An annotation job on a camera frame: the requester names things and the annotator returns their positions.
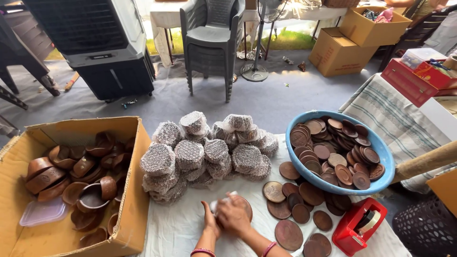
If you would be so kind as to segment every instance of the pink bangle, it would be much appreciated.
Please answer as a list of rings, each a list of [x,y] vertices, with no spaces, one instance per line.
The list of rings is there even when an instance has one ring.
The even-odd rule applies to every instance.
[[[273,248],[273,246],[275,246],[275,245],[276,245],[276,242],[271,242],[271,244],[270,244],[270,245],[265,249],[265,251],[263,252],[262,257],[265,257],[265,256],[268,254],[268,252],[269,252],[269,251]]]
[[[198,252],[204,252],[204,253],[207,253],[209,254],[210,256],[212,257],[216,257],[216,255],[214,254],[214,252],[208,250],[208,249],[204,249],[204,248],[198,248],[198,249],[194,249],[193,251],[191,251],[191,256],[194,254],[194,253],[198,253]]]

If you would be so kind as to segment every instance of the striped cloth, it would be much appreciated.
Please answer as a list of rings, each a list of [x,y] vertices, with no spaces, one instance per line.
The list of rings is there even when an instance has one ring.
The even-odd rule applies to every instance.
[[[370,127],[390,148],[395,163],[413,159],[450,142],[414,104],[380,74],[373,75],[339,109]],[[453,170],[456,163],[402,181],[414,192],[427,193],[426,181]]]

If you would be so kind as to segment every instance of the woman's hand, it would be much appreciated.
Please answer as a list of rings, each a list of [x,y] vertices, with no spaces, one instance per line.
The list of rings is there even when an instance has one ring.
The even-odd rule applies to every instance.
[[[209,209],[207,202],[202,201],[205,208],[205,228],[203,230],[210,231],[216,236],[216,240],[221,236],[221,228],[216,224],[216,219]]]
[[[251,222],[244,208],[243,200],[238,196],[231,196],[231,201],[218,200],[218,220],[223,228],[235,236],[242,235],[251,229]]]

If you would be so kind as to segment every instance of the brown box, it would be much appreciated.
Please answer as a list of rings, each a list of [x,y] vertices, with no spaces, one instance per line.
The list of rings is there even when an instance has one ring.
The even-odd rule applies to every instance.
[[[347,10],[340,31],[361,47],[373,47],[394,45],[404,34],[410,19],[393,12],[391,22],[375,23],[363,17],[361,14],[366,10],[383,11],[385,6],[355,7]]]
[[[246,0],[246,10],[257,10],[256,3],[257,0]]]
[[[27,174],[30,160],[42,157],[53,146],[93,144],[95,134],[112,133],[126,142],[136,136],[128,169],[127,182],[119,209],[118,230],[99,244],[78,249],[85,234],[73,230],[68,215],[60,221],[35,227],[22,227],[19,220],[31,201],[21,175]],[[117,257],[140,253],[148,220],[149,195],[141,186],[143,172],[139,160],[151,140],[139,117],[66,120],[27,127],[0,151],[0,257]],[[107,209],[101,226],[106,226],[112,213]]]
[[[444,205],[457,217],[457,169],[427,181],[429,187]]]
[[[308,59],[324,77],[359,73],[377,48],[356,45],[337,27],[323,28]]]

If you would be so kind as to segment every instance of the cardboard box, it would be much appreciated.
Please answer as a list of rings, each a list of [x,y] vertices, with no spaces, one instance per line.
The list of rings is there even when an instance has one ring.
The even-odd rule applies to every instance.
[[[427,83],[437,89],[446,89],[457,87],[457,79],[446,76],[439,70],[433,68],[430,61],[424,61],[413,71],[414,74],[425,80]]]
[[[20,226],[19,220],[31,201],[21,179],[21,175],[27,174],[29,161],[42,157],[46,149],[59,144],[93,144],[95,134],[101,131],[112,133],[121,142],[136,136],[119,209],[118,230],[108,240],[78,249],[79,240],[86,233],[72,229],[72,210],[60,221],[35,227]],[[66,120],[27,127],[0,151],[0,257],[117,257],[140,253],[144,246],[149,195],[141,186],[143,172],[139,160],[150,143],[139,117]],[[111,215],[107,209],[102,226],[106,226]]]
[[[375,23],[361,15],[366,9],[383,11],[387,10],[387,7],[370,6],[350,8],[347,10],[340,27],[343,35],[361,47],[394,45],[412,22],[401,14],[393,12],[391,22]]]
[[[457,217],[457,169],[427,181],[429,187],[444,205]]]
[[[324,77],[359,73],[377,48],[356,45],[337,27],[323,28],[308,59]]]
[[[256,3],[257,0],[246,0],[246,10],[257,10]]]
[[[381,77],[417,107],[421,107],[438,90],[413,73],[400,58],[390,60]]]

